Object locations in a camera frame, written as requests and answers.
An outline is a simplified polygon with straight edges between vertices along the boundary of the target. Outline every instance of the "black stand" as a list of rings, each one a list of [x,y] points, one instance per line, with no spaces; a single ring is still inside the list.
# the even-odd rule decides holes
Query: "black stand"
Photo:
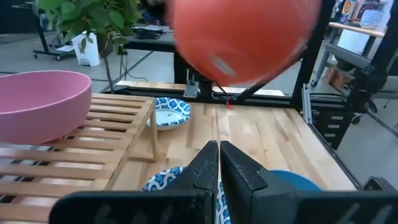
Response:
[[[55,56],[55,59],[59,62],[64,57],[75,55],[74,51],[62,52],[62,51],[59,51],[56,49],[50,50],[49,46],[47,45],[47,41],[45,40],[45,37],[44,37],[43,28],[40,25],[40,18],[36,15],[35,15],[35,21],[36,21],[36,29],[37,29],[37,32],[39,33],[40,41],[42,42],[42,45],[43,45],[43,50],[33,50],[35,58],[37,58],[38,54],[51,55],[51,56]]]

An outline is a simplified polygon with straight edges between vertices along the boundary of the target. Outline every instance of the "green leaves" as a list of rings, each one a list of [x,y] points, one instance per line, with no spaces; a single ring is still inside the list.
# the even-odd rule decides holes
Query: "green leaves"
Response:
[[[94,41],[93,41],[93,39],[91,37],[87,37],[87,40],[88,40],[89,43],[94,44]]]
[[[109,17],[111,18],[111,21],[113,22],[113,24],[115,24],[120,29],[123,29],[124,19],[123,19],[123,16],[120,15],[120,13],[118,11],[111,10],[109,12]]]
[[[70,1],[64,1],[61,5],[61,11],[64,14],[71,13],[75,8],[76,6],[74,5],[74,3]]]
[[[86,46],[87,46],[86,38],[83,38],[83,39],[81,40],[80,45],[81,45],[81,47],[82,47],[83,50],[86,49]]]
[[[54,11],[61,6],[62,2],[62,0],[36,0],[36,8],[45,11]]]
[[[90,27],[90,29],[95,30],[97,33],[100,34],[106,33],[104,25],[97,23],[94,19],[88,20],[88,26]]]
[[[70,30],[76,34],[80,34],[85,30],[85,23],[80,19],[75,19],[70,26]]]
[[[132,35],[130,25],[141,18],[137,0],[35,0],[34,6],[46,12],[51,24],[67,32],[66,42],[86,31],[80,42],[82,48],[87,42],[94,43],[89,34],[95,32],[97,38],[114,42],[115,50],[119,50],[127,43],[121,35]]]
[[[90,5],[89,15],[101,26],[105,26],[109,22],[109,16],[102,4]]]
[[[66,35],[65,35],[65,43],[69,42],[72,40],[74,37],[76,37],[77,34],[73,33],[72,30],[70,30]]]

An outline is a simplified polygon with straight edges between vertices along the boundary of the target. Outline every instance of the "wooden table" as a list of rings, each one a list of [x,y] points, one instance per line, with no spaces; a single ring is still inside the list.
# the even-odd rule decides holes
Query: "wooden table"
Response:
[[[185,89],[185,85],[165,83],[119,82],[118,85]],[[243,91],[231,87],[225,90]],[[257,94],[283,95],[279,90],[259,90]],[[191,106],[190,121],[176,129],[158,132],[160,161],[127,162],[114,189],[140,189],[159,171],[189,164],[209,140],[226,140],[268,169],[291,170],[325,190],[355,190],[297,111],[253,106],[233,106],[229,110],[225,105],[203,103]],[[137,149],[150,151],[147,131],[142,133]]]

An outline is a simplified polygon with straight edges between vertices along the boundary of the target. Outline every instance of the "white container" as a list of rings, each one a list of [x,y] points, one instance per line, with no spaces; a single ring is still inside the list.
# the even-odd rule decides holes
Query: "white container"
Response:
[[[100,53],[98,52],[97,37],[94,33],[90,33],[89,38],[93,40],[90,43],[86,40],[86,48],[81,47],[81,40],[85,38],[85,33],[82,33],[72,39],[73,48],[77,56],[79,65],[97,66],[100,64]]]

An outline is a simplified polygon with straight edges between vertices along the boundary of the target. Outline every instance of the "wooden slat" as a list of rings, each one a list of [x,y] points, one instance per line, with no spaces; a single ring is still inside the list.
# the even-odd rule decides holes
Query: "wooden slat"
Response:
[[[0,203],[0,220],[47,223],[51,207]]]
[[[130,87],[138,87],[138,88],[163,88],[171,90],[185,90],[185,84],[119,81],[117,82],[116,85],[124,85]]]
[[[92,105],[104,105],[104,106],[121,106],[125,108],[137,108],[140,109],[145,106],[145,102],[131,102],[123,100],[105,100],[105,99],[91,99]]]
[[[122,156],[121,151],[106,154],[85,154],[75,152],[49,152],[38,150],[0,148],[0,158],[49,162],[76,162],[88,164],[105,164],[117,162]]]
[[[239,87],[223,87],[223,89],[227,93],[242,93],[244,90],[246,90],[245,88]],[[218,86],[214,86],[213,91],[216,91],[217,93],[223,93]],[[258,90],[257,92],[253,93],[253,95],[285,96],[280,90]]]
[[[152,103],[147,107],[147,109],[145,111],[142,111],[142,116],[143,119],[141,121],[134,121],[134,122],[139,122],[138,128],[135,130],[136,133],[132,135],[132,138],[130,139],[131,141],[129,142],[129,146],[127,148],[126,151],[126,156],[124,156],[121,160],[120,163],[118,164],[118,166],[114,165],[114,164],[105,164],[104,165],[104,169],[113,169],[113,177],[119,177],[119,174],[124,166],[124,163],[129,159],[129,156],[131,155],[131,151],[132,151],[132,145],[136,145],[136,141],[137,139],[139,139],[139,137],[141,136],[142,130],[145,128],[146,126],[146,121],[149,119],[149,116],[152,114],[152,112],[155,109],[155,101],[152,101]],[[116,182],[116,178],[112,178],[108,181],[108,183],[105,183],[102,180],[95,180],[93,181],[93,183],[91,184],[91,186],[95,187],[95,188],[103,188],[103,189],[111,189],[114,185],[114,183]]]
[[[123,141],[105,140],[105,141],[86,141],[79,139],[57,139],[51,142],[46,142],[44,145],[52,146],[59,149],[72,147],[77,149],[94,149],[94,150],[124,150],[126,144]]]
[[[146,97],[146,96],[126,96],[126,95],[112,95],[112,94],[101,94],[101,93],[92,93],[91,97],[97,99],[126,100],[126,101],[138,101],[138,102],[154,100],[153,97]]]
[[[88,112],[87,118],[88,119],[107,119],[110,121],[129,122],[129,121],[133,121],[140,117],[133,116],[133,115],[126,115],[126,114]]]
[[[115,122],[108,122],[108,121],[84,121],[83,124],[80,125],[81,127],[92,127],[92,128],[104,128],[104,129],[113,129],[113,130],[120,130],[126,131],[128,129],[134,128],[132,124],[125,124],[125,123],[115,123]]]
[[[92,112],[105,112],[105,113],[121,113],[121,114],[138,114],[142,109],[124,108],[120,106],[100,106],[91,105],[90,111]]]
[[[95,180],[109,179],[111,170],[95,170],[81,168],[26,166],[18,164],[0,164],[0,174],[23,177],[48,177],[57,179]]]
[[[378,31],[378,30],[372,30],[372,29],[364,29],[360,27],[354,27],[354,26],[349,26],[349,25],[344,25],[340,24],[338,22],[329,22],[330,27],[338,28],[338,29],[346,29],[354,32],[359,32],[361,34],[367,34],[371,35],[373,37],[384,37],[384,32],[383,31]]]
[[[87,186],[72,186],[61,184],[39,184],[33,182],[0,182],[0,195],[60,198],[65,195],[83,190],[94,189]]]
[[[126,133],[118,131],[103,131],[103,130],[90,130],[90,129],[76,129],[68,136],[89,137],[89,138],[106,138],[106,139],[122,139],[127,137]]]
[[[150,116],[150,120],[154,121],[156,120],[156,113],[154,111],[155,103],[151,106],[151,113],[146,114],[146,118]],[[145,127],[145,123],[143,123],[139,129],[137,130],[139,133],[143,131]],[[130,142],[129,146],[129,158],[130,160],[138,160],[138,161],[145,161],[145,162],[155,162],[159,160],[159,153],[158,153],[158,143],[157,143],[157,128],[155,127],[155,123],[150,124],[150,140],[151,140],[151,146],[152,146],[152,154],[148,154],[147,152],[143,153],[137,153],[132,150],[133,147],[136,146],[136,141],[137,141],[137,136],[135,136],[132,141]]]

